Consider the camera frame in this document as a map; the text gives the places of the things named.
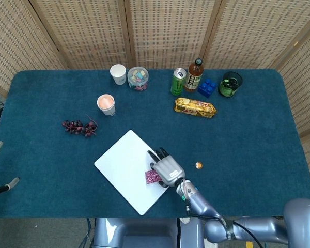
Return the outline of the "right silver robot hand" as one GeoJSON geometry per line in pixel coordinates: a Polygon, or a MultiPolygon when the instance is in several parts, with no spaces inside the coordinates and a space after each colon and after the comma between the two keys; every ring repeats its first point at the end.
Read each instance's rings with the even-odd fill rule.
{"type": "Polygon", "coordinates": [[[177,187],[185,179],[184,169],[163,147],[160,150],[148,150],[147,153],[153,159],[151,169],[161,178],[161,187],[177,187]]]}

